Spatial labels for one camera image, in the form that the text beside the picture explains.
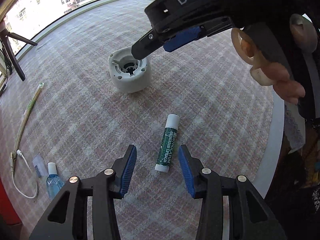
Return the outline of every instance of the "white bottle cap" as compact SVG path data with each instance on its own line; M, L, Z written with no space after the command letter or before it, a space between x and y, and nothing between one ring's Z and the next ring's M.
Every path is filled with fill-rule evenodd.
M177 116L176 114L169 114L167 123L165 124L165 127L170 127L178 130L178 125L179 125L180 117Z
M48 173L49 173L49 175L51 175L51 174L58 175L57 167L56 167L55 163L48 163Z
M155 170L156 171L162 171L162 172L168 172L169 171L169 167L156 164Z

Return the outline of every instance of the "usb cable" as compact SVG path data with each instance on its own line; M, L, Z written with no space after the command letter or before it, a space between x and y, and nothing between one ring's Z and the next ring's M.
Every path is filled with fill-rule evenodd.
M19 155L19 156L24 160L24 162L25 162L25 164L27 165L29 171L30 171L31 173L33 173L32 170L30 169L29 164L27 163L26 158L23 156L23 153L22 153L20 150L17 150L17 155ZM34 198L36 198L36 196L38 195L38 183L37 183L37 181L36 181L36 178L35 178L35 180L34 180L34 181L35 181L35 184L36 184L36 193L34 194L34 196L29 197L29 196L23 194L23 193L17 188L17 186L16 186L16 184L15 184L15 182L14 182L14 165L15 165L15 161L16 161L15 154L11 153L11 154L10 154L10 169L11 169L12 182L13 182L14 187L15 187L16 190L18 190L18 192L19 192L21 195L23 195L24 197L26 197L26 198L28 198L28 199L34 199Z

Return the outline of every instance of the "white plastic base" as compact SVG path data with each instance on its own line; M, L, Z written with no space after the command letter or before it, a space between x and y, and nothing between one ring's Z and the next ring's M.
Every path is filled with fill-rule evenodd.
M115 51L109 56L109 73L113 84L123 93L134 93L151 83L151 65L148 58L136 60L131 47Z
M168 172L169 171L169 167L156 164L155 170L156 171L162 171L162 172Z

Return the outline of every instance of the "blue liquid bottle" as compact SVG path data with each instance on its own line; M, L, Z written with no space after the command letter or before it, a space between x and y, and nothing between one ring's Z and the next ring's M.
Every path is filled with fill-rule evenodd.
M63 187L64 182L57 173L57 167L55 163L48 163L49 177L47 178L47 192L51 200L57 195L59 190Z

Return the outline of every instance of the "lip balm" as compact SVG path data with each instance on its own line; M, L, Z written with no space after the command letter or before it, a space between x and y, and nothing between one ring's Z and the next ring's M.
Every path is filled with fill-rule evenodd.
M180 117L176 114L169 114L167 123L165 124L158 160L156 162L156 171L168 172L170 161L172 158L172 152L174 148L174 142L177 137L178 124Z

